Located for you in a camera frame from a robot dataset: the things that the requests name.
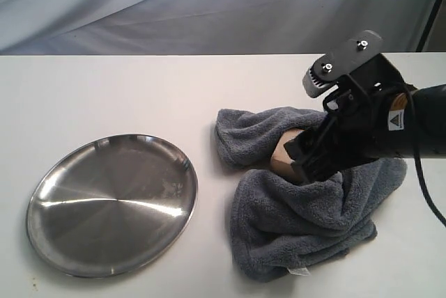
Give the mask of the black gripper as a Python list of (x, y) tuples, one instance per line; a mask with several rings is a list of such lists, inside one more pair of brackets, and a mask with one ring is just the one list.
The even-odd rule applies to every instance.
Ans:
[(376, 139), (385, 92), (379, 92), (370, 102), (360, 102), (338, 95), (336, 90), (323, 100), (328, 114), (315, 132), (289, 130), (284, 134), (284, 149), (303, 182), (322, 182), (338, 171), (387, 156)]

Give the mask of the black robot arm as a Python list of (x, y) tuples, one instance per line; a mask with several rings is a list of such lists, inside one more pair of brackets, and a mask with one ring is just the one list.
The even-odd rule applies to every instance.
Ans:
[(347, 92), (335, 102), (320, 125), (284, 144), (303, 181), (323, 181), (380, 158), (445, 157), (445, 86)]

